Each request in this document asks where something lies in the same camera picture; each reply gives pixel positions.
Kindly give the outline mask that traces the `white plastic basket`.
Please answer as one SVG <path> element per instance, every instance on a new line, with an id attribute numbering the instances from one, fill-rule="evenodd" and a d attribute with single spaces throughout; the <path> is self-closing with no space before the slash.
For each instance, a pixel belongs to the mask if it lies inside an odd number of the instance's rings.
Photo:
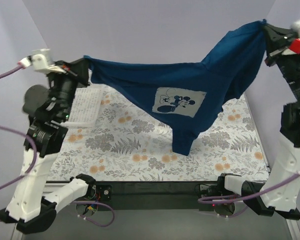
<path id="1" fill-rule="evenodd" d="M 61 125 L 69 128 L 91 128 L 98 118 L 104 85 L 92 84 L 77 88 L 69 119 Z"/>

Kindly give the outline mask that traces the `blue t shirt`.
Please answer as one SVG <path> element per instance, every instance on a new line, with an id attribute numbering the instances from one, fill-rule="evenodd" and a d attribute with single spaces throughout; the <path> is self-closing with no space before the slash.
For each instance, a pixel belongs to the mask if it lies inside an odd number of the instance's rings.
<path id="1" fill-rule="evenodd" d="M 114 88 L 172 128 L 172 150 L 184 156 L 223 104 L 239 99 L 256 78 L 266 50 L 266 20 L 229 31 L 200 62 L 136 64 L 87 57 L 91 81 Z"/>

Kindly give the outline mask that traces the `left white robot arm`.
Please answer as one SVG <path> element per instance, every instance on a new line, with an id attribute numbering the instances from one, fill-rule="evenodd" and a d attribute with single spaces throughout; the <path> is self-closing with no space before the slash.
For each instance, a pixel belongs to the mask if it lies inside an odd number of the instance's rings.
<path id="1" fill-rule="evenodd" d="M 93 179 L 80 175 L 55 192 L 43 194 L 68 132 L 64 123 L 69 120 L 77 87 L 89 86 L 89 62 L 85 58 L 60 60 L 44 67 L 43 73 L 49 86 L 37 84 L 24 94 L 22 110 L 28 116 L 29 127 L 21 173 L 10 203 L 0 210 L 0 221 L 15 224 L 25 235 L 46 231 L 60 210 L 81 197 L 91 200 L 97 193 Z"/>

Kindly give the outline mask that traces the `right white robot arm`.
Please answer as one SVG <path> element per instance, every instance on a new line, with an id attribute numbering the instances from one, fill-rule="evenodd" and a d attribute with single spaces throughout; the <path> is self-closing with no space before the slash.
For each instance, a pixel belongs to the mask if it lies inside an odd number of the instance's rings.
<path id="1" fill-rule="evenodd" d="M 297 197 L 300 191 L 300 20 L 290 29 L 268 25 L 265 60 L 277 65 L 296 101 L 284 105 L 279 135 L 280 149 L 265 183 L 223 173 L 217 179 L 219 204 L 243 201 L 257 215 L 280 214 L 288 220 L 299 220 Z"/>

